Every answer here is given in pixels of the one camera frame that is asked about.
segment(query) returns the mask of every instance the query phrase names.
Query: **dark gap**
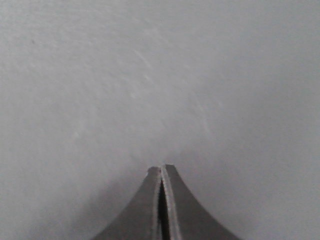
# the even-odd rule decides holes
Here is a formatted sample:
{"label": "dark gap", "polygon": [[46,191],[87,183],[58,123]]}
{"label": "dark gap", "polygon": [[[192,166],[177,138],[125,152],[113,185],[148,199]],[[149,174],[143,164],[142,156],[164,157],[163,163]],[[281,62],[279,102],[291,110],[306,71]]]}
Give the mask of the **dark gap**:
{"label": "dark gap", "polygon": [[158,216],[159,216],[159,224],[162,235],[162,240],[170,240],[170,231],[169,231],[169,218],[168,218],[168,206],[166,200],[166,193],[164,184],[161,181],[160,193],[159,193],[159,202],[158,202]]}

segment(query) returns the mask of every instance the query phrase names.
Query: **slit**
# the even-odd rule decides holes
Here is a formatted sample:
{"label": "slit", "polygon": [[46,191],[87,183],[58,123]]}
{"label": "slit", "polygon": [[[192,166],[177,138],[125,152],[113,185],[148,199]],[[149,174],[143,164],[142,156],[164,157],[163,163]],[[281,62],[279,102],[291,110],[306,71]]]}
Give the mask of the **slit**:
{"label": "slit", "polygon": [[170,240],[168,206],[167,206],[165,188],[162,181],[161,181],[161,186],[159,191],[158,216],[159,216],[159,239]]}

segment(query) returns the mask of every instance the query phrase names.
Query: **textured wall surface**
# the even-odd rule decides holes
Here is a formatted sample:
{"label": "textured wall surface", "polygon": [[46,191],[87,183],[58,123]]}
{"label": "textured wall surface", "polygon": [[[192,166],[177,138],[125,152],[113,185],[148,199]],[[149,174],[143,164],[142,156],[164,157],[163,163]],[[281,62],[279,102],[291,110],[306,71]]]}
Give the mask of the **textured wall surface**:
{"label": "textured wall surface", "polygon": [[89,240],[162,163],[244,240],[318,239],[319,13],[0,1],[0,239]]}

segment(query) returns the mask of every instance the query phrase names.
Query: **gray metal object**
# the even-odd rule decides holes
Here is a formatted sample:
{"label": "gray metal object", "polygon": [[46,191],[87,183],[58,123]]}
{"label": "gray metal object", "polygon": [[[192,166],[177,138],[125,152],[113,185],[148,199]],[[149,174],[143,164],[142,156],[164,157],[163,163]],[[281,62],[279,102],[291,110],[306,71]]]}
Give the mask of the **gray metal object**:
{"label": "gray metal object", "polygon": [[173,165],[152,167],[121,214],[93,240],[239,240],[199,204]]}

